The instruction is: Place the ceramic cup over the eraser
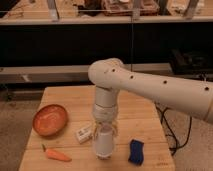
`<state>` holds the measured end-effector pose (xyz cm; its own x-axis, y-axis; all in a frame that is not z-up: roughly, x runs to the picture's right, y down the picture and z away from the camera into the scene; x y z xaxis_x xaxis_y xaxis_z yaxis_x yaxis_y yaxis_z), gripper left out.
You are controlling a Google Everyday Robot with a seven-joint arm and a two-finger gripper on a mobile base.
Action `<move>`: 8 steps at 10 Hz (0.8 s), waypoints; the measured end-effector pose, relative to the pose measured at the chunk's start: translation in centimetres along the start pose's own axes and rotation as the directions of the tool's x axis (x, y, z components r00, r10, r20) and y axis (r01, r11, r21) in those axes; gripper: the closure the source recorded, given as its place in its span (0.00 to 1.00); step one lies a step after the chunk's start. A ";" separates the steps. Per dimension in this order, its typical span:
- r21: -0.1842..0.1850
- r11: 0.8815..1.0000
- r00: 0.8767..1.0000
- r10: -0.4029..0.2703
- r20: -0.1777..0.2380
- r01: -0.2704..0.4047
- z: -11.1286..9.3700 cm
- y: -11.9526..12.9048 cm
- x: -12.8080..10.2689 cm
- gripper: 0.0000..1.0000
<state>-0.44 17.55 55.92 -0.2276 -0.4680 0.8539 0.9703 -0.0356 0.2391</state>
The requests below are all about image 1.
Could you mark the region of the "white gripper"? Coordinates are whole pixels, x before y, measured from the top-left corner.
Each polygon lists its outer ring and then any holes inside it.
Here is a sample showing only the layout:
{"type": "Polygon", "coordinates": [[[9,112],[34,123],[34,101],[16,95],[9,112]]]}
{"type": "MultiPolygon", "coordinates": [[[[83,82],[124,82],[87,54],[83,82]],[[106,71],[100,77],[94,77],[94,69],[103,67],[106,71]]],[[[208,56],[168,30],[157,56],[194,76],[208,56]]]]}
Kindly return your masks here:
{"type": "Polygon", "coordinates": [[[94,105],[92,114],[94,117],[94,132],[93,132],[94,135],[97,135],[100,132],[100,129],[104,124],[107,124],[112,128],[114,135],[118,134],[118,127],[117,127],[118,106],[101,107],[98,105],[94,105]]]}

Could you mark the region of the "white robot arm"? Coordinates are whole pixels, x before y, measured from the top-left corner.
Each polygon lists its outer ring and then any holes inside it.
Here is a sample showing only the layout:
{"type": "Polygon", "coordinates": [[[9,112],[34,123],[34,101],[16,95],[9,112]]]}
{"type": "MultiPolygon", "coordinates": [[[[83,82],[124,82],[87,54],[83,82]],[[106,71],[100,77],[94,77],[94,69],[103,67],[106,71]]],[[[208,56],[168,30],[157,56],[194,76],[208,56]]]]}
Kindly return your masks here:
{"type": "Polygon", "coordinates": [[[113,123],[118,93],[126,90],[213,124],[212,82],[131,72],[117,58],[94,62],[88,77],[95,85],[93,116],[97,123],[113,123]]]}

